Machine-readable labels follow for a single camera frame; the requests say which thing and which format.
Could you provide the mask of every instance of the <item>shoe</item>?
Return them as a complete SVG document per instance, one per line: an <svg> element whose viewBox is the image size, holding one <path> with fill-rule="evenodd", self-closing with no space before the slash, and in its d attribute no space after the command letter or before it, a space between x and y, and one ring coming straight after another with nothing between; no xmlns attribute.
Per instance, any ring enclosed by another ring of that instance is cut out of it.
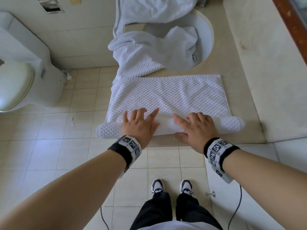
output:
<svg viewBox="0 0 307 230"><path fill-rule="evenodd" d="M151 194L152 194L152 196L155 193L158 193L158 192L164 192L164 185L163 185L163 183L162 183L162 181L160 179L154 180L153 184L151 185Z"/></svg>
<svg viewBox="0 0 307 230"><path fill-rule="evenodd" d="M193 189L192 189L192 184L189 180L182 180L180 183L180 193L181 194L188 194L193 197Z"/></svg>

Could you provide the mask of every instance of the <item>bathroom sink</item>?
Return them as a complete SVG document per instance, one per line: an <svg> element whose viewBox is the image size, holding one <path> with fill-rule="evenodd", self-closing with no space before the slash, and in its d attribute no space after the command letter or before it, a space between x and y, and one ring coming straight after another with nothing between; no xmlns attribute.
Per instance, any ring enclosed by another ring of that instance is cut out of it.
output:
<svg viewBox="0 0 307 230"><path fill-rule="evenodd" d="M213 27L205 15L193 9L187 15L174 20L170 23L146 23L143 31L146 31L156 37L164 38L169 30L175 26L195 27L198 40L196 42L196 51L194 56L196 61L194 66L203 62L210 54L214 43Z"/></svg>

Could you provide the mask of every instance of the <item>pants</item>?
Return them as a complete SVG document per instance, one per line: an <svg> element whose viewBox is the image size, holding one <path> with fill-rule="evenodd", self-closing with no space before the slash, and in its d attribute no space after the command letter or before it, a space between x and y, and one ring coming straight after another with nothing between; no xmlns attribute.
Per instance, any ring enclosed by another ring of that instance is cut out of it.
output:
<svg viewBox="0 0 307 230"><path fill-rule="evenodd" d="M184 222L205 222L223 230L217 220L202 206L198 200L188 194L177 198L176 219ZM143 205L130 230L149 227L154 224L173 220L171 198L167 192L155 193L151 200Z"/></svg>

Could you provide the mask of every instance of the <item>white towel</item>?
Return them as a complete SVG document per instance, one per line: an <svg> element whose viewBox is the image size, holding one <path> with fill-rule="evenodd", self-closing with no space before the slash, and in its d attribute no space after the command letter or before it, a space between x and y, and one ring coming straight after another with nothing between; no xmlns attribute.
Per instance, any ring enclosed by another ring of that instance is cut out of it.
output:
<svg viewBox="0 0 307 230"><path fill-rule="evenodd" d="M185 132L173 118L171 119L156 119L160 125L154 135L167 135L176 132ZM213 118L215 127L220 134L228 134L239 132L245 127L245 122L240 117L221 117ZM102 123L97 127L97 136L103 139L115 139L122 136L122 124Z"/></svg>
<svg viewBox="0 0 307 230"><path fill-rule="evenodd" d="M197 0L116 0L114 38L131 23L168 23L189 13Z"/></svg>
<svg viewBox="0 0 307 230"><path fill-rule="evenodd" d="M159 118L190 112L231 116L219 75L123 78L113 88L106 122L121 122L125 110L142 107L148 110L145 116L159 107Z"/></svg>
<svg viewBox="0 0 307 230"><path fill-rule="evenodd" d="M194 66L197 34L194 27L174 27L164 38L143 31L115 37L109 44L119 63L117 77L142 77L162 68L186 70Z"/></svg>

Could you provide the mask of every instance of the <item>leg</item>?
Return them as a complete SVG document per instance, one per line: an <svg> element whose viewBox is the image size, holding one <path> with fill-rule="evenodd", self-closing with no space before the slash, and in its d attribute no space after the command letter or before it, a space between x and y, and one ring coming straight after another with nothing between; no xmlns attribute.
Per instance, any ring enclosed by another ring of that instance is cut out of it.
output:
<svg viewBox="0 0 307 230"><path fill-rule="evenodd" d="M177 198L176 219L189 223L205 222L223 230L217 220L204 207L200 206L198 200L193 197L192 184L183 180L180 185L180 195Z"/></svg>
<svg viewBox="0 0 307 230"><path fill-rule="evenodd" d="M161 180L154 180L152 194L153 198L142 206L130 230L137 230L173 219L171 198L169 193L164 192Z"/></svg>

